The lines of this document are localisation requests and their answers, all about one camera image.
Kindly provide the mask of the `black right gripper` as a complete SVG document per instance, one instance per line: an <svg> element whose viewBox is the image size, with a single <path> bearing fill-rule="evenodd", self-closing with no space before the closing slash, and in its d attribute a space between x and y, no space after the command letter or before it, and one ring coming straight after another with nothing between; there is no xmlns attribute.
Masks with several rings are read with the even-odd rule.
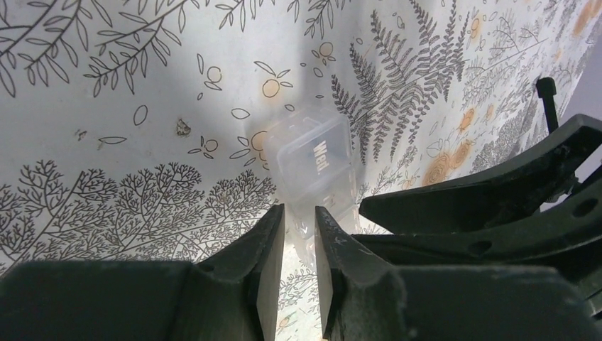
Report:
<svg viewBox="0 0 602 341"><path fill-rule="evenodd" d="M354 238L316 207L322 336L600 340L601 182L536 212L600 145L601 121L577 114L492 168L363 199L393 234Z"/></svg>

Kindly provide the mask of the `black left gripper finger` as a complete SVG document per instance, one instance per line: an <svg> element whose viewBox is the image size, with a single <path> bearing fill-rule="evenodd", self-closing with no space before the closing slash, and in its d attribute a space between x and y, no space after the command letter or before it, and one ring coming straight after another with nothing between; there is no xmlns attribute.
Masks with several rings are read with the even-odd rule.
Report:
<svg viewBox="0 0 602 341"><path fill-rule="evenodd" d="M204 261L30 261L1 280L2 340L273 340L285 208Z"/></svg>

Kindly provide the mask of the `clear plastic pill organizer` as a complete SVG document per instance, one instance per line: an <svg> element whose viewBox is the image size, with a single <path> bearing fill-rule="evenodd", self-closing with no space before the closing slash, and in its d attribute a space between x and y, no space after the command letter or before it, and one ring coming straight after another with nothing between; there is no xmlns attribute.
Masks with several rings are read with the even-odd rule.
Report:
<svg viewBox="0 0 602 341"><path fill-rule="evenodd" d="M297 255L314 269L317 206L348 233L359 226L349 120L330 109L300 110L267 130L263 152L278 199L292 217Z"/></svg>

